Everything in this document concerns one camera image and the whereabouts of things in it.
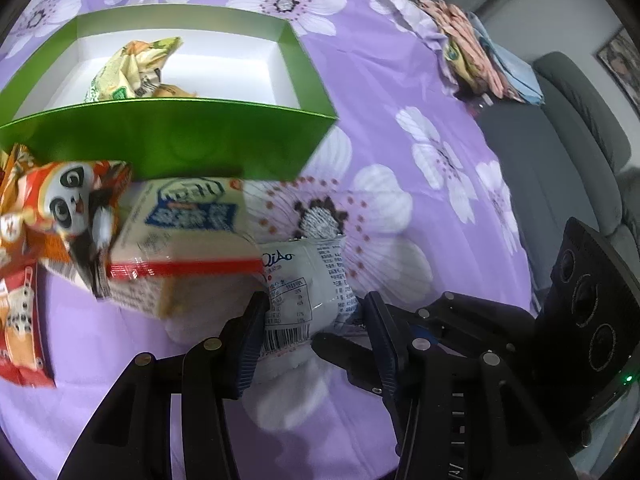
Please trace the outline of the white clear snack packet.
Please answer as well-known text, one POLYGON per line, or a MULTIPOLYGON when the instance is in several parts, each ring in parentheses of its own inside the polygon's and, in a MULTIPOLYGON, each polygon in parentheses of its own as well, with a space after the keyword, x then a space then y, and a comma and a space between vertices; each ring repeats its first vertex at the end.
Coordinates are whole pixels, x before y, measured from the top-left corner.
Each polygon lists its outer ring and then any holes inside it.
POLYGON ((306 344, 322 330, 341 330, 357 310, 342 258, 345 239, 299 238, 262 244, 270 310, 262 353, 306 344))

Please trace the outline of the light green snack packet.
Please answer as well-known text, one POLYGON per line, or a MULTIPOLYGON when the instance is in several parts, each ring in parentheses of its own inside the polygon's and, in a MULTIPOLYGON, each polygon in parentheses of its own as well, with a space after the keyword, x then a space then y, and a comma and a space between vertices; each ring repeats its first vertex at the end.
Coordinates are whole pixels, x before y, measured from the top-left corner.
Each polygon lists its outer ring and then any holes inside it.
POLYGON ((180 37, 153 42, 129 41, 93 77, 86 103, 152 98, 163 84, 162 69, 168 58, 182 46, 180 37))

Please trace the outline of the orange red snack packet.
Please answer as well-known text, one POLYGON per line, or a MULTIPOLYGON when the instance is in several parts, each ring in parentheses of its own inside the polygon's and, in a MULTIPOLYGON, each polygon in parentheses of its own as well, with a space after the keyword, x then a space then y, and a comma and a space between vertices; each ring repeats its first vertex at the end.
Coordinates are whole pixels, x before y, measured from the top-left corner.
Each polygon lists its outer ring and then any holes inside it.
POLYGON ((35 261, 1 280, 1 378, 22 387, 54 388, 42 348, 37 281, 35 261))

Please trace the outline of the purple floral tablecloth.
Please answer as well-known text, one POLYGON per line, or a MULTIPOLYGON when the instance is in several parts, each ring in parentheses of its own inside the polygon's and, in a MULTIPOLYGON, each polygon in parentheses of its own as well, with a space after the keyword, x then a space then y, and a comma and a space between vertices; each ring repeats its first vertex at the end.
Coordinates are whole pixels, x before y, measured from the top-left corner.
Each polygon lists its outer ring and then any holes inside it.
MULTIPOLYGON (((252 183, 250 221, 286 240, 297 202, 346 212, 344 260, 358 295, 378 289, 413 310, 445 290, 527 309, 526 252, 498 157, 450 89, 442 38, 409 0, 32 0, 1 44, 1 89, 76 15, 136 3, 191 3, 284 18, 340 116, 297 183, 252 183)), ((100 304, 43 272, 56 389, 1 379, 1 428, 36 479, 55 479, 126 364, 182 353, 160 321, 100 304)), ((311 359, 227 408, 242 479, 376 479, 396 467, 380 399, 311 359)))

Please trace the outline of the white blue cracker packet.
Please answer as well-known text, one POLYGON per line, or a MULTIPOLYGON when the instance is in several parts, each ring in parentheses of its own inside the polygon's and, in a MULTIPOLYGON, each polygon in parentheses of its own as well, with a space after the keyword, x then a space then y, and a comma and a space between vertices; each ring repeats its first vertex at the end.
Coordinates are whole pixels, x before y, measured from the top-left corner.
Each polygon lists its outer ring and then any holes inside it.
POLYGON ((139 182, 122 206, 126 218, 106 264, 106 294, 115 304, 163 320, 209 276, 262 270, 240 179, 139 182))

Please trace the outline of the red panda snack packet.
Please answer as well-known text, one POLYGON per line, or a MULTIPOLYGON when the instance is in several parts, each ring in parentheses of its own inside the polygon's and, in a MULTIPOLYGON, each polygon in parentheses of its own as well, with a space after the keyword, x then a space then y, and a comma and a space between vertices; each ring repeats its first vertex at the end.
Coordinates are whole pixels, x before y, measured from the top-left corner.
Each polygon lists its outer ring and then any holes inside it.
POLYGON ((54 237, 87 288, 105 297, 117 203, 130 180, 130 165, 116 160, 31 167, 16 162, 1 187, 1 273, 44 257, 44 239, 54 237))

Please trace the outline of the grey sofa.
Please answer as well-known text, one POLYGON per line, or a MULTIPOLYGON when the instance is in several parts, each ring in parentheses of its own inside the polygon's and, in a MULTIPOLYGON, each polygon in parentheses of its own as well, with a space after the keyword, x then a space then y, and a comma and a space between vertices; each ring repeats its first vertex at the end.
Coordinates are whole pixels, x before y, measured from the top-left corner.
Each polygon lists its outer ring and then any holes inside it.
MULTIPOLYGON (((498 165, 482 169, 482 182, 492 202, 518 220, 514 236, 523 243, 533 273, 534 284, 526 295, 533 309, 521 309, 531 315, 537 315, 544 305, 570 219, 602 234, 635 278, 639 266, 638 252, 622 248, 632 239, 622 222, 622 199, 615 177, 616 158, 629 148, 626 136, 598 92, 567 56, 553 52, 538 58, 534 71, 544 92, 544 104, 499 101, 477 118, 487 143, 499 157, 498 165)), ((433 308, 457 297, 500 304, 445 292, 429 306, 411 312, 436 342, 440 327, 432 318, 433 308)), ((592 478, 637 478, 638 414, 639 376, 592 423, 590 443, 572 457, 572 465, 580 458, 592 478)))

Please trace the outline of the green cardboard box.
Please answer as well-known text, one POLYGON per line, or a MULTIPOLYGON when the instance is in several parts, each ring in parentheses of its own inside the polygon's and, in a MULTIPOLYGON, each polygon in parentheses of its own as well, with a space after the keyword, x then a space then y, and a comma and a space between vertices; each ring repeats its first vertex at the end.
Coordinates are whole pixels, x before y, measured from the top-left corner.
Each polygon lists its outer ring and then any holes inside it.
POLYGON ((1 146, 40 162, 116 159, 140 180, 295 178, 336 110, 288 22, 223 8, 156 4, 81 14, 1 92, 1 146), (163 69, 178 98, 89 103, 90 82, 131 40, 181 39, 163 69))

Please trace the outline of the folded pink patterned cloth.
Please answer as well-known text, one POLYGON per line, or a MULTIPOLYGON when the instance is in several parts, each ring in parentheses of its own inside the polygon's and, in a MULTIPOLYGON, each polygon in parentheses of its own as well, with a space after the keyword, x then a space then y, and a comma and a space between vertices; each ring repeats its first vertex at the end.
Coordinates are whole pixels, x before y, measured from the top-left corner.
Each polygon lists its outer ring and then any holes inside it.
POLYGON ((496 44, 475 14, 444 0, 416 0, 416 6, 447 37, 444 58, 473 93, 541 106, 544 94, 533 67, 496 44))

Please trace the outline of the orange snack packet in box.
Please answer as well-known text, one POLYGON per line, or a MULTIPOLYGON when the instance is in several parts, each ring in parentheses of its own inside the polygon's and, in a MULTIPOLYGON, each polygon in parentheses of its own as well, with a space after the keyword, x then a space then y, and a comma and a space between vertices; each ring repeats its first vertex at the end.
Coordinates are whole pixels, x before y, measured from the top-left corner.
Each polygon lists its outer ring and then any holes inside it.
POLYGON ((153 98, 196 98, 196 93, 186 92, 174 84, 160 84, 153 92, 153 98))

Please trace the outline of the framed wall picture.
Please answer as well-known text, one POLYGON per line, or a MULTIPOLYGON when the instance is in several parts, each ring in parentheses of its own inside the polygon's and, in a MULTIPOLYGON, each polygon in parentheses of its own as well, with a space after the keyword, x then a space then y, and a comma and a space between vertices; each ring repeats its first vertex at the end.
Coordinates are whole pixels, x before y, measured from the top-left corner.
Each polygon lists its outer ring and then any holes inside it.
POLYGON ((598 51, 597 57, 639 113, 640 56, 626 29, 622 27, 616 32, 598 51))

